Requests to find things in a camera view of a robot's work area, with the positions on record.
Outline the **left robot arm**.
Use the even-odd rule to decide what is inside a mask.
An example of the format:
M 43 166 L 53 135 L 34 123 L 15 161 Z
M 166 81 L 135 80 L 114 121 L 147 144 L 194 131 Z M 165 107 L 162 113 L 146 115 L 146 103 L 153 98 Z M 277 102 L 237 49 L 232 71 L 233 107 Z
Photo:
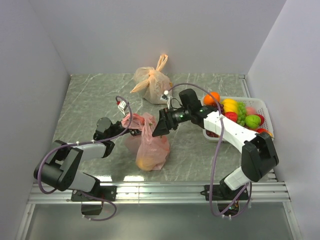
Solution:
M 108 157 L 115 147 L 113 139 L 125 134 L 141 135 L 142 131 L 123 127 L 120 121 L 112 123 L 107 117 L 97 121 L 93 140 L 83 143 L 66 143 L 55 140 L 50 151 L 40 161 L 33 176 L 44 194 L 55 191 L 81 191 L 89 201 L 97 200 L 101 193 L 101 181 L 79 170 L 80 163 Z

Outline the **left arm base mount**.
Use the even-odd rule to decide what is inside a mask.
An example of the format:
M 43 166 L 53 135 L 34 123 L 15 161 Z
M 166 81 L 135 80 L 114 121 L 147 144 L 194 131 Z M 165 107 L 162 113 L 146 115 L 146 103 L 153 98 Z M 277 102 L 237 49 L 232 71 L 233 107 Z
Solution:
M 102 185 L 91 192 L 73 190 L 70 201 L 81 203 L 81 213 L 87 219 L 99 216 L 102 213 L 104 204 L 110 204 L 114 208 L 113 213 L 107 217 L 107 219 L 110 219 L 117 213 L 117 207 L 114 204 L 116 194 L 117 187 L 115 185 Z

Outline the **pink plastic bag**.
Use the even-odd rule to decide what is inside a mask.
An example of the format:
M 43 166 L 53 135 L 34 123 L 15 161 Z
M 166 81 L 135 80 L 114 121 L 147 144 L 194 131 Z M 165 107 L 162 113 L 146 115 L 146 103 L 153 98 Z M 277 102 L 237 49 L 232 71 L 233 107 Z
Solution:
M 124 141 L 127 149 L 135 155 L 136 165 L 143 171 L 158 171 L 164 166 L 170 153 L 170 143 L 166 136 L 153 137 L 157 122 L 153 115 L 133 114 L 130 121 L 128 113 L 121 121 L 124 128 L 141 131 L 141 135 L 128 136 Z

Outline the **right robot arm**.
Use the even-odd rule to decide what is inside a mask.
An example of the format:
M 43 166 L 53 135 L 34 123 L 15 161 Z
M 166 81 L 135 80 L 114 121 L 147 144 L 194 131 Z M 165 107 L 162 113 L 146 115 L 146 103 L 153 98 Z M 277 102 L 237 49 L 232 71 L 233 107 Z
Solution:
M 170 106 L 159 110 L 159 121 L 153 137 L 169 134 L 180 123 L 191 121 L 204 130 L 221 136 L 241 153 L 241 165 L 219 182 L 212 190 L 212 200 L 232 200 L 248 183 L 258 182 L 279 164 L 279 158 L 272 140 L 266 133 L 257 133 L 244 128 L 220 114 L 214 106 L 204 106 L 196 92 L 185 89 L 179 93 L 182 106 Z

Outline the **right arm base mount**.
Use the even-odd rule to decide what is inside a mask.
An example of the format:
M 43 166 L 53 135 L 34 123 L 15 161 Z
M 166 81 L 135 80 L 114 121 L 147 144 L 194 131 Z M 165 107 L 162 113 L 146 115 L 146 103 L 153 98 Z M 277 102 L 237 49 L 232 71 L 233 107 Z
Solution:
M 247 187 L 241 186 L 236 190 L 229 190 L 226 186 L 222 184 L 213 185 L 212 189 L 212 201 L 217 201 L 217 209 L 221 213 L 225 209 L 226 211 L 221 216 L 234 217 L 241 213 L 241 207 L 239 201 L 247 200 L 245 207 L 247 207 L 251 200 L 252 195 L 252 184 L 249 185 L 249 190 Z

